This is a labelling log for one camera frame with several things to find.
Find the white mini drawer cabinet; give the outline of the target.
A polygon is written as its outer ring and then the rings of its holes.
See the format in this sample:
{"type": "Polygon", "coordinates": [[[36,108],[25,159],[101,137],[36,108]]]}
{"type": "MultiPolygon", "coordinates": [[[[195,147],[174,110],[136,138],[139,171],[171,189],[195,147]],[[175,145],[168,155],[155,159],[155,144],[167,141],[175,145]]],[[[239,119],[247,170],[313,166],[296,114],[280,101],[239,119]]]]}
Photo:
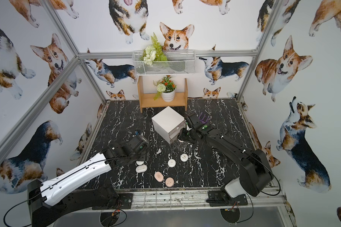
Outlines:
{"type": "Polygon", "coordinates": [[[184,117],[171,107],[166,107],[153,116],[152,123],[155,131],[169,144],[176,141],[182,128],[186,127],[184,117]]]}

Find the pink earphone case oval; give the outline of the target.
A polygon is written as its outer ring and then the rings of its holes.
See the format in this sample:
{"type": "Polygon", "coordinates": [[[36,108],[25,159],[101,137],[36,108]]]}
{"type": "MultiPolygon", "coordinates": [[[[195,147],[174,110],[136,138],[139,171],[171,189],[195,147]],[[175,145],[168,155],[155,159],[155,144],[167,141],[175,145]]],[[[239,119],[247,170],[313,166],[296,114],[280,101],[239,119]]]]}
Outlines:
{"type": "Polygon", "coordinates": [[[163,176],[163,174],[160,173],[160,172],[155,172],[155,173],[154,173],[154,178],[155,178],[156,181],[158,181],[158,182],[163,182],[163,180],[164,180],[164,176],[163,176]]]}

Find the pink earphone case bottom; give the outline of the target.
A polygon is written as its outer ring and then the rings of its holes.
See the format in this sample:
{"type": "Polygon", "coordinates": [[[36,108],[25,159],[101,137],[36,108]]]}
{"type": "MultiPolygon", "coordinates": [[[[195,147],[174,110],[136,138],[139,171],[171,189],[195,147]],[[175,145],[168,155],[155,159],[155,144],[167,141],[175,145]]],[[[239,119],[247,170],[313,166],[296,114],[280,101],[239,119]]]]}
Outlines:
{"type": "Polygon", "coordinates": [[[175,183],[175,181],[174,181],[174,179],[171,178],[171,177],[168,177],[168,178],[165,180],[165,185],[166,185],[167,187],[173,187],[173,186],[174,186],[174,183],[175,183]]]}

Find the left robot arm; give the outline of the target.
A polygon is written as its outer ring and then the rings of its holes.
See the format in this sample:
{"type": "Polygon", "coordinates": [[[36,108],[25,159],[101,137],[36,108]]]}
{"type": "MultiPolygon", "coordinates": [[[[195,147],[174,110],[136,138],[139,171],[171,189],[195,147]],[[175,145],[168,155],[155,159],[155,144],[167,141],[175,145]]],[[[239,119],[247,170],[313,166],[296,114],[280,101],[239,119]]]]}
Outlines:
{"type": "Polygon", "coordinates": [[[111,184],[91,190],[80,187],[117,167],[145,160],[149,144],[144,136],[136,135],[129,142],[111,144],[60,176],[31,182],[27,186],[31,225],[47,227],[68,213],[90,207],[119,208],[121,198],[111,184]]]}

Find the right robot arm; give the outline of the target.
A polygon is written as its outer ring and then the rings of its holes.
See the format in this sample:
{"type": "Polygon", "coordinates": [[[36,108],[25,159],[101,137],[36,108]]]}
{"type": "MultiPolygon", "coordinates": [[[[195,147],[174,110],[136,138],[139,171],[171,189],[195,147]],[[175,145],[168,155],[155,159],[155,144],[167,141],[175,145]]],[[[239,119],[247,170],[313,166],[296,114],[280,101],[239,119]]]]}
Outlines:
{"type": "Polygon", "coordinates": [[[186,121],[186,127],[182,129],[178,139],[188,143],[205,141],[238,166],[239,177],[223,187],[223,190],[232,198],[242,194],[256,197],[274,178],[267,157],[262,150],[245,148],[210,124],[186,121]]]}

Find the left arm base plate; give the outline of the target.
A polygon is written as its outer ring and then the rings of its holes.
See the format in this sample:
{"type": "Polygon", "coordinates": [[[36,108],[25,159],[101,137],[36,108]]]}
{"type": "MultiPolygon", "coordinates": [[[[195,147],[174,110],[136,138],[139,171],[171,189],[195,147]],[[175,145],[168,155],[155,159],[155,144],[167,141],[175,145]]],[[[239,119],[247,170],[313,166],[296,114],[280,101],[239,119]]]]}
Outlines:
{"type": "Polygon", "coordinates": [[[120,193],[116,200],[115,209],[129,210],[132,206],[133,194],[131,193],[120,193]]]}

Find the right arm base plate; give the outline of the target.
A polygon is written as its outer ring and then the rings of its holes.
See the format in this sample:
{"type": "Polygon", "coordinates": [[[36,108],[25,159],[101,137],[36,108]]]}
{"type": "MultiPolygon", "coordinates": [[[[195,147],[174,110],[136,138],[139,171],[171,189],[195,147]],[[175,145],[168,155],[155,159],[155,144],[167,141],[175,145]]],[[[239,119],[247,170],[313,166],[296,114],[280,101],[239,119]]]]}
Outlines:
{"type": "Polygon", "coordinates": [[[208,198],[206,199],[206,202],[211,207],[216,206],[233,206],[233,205],[239,205],[239,206],[246,206],[248,205],[248,201],[246,198],[246,195],[240,195],[235,198],[230,197],[226,192],[223,191],[209,191],[208,192],[208,198]]]}

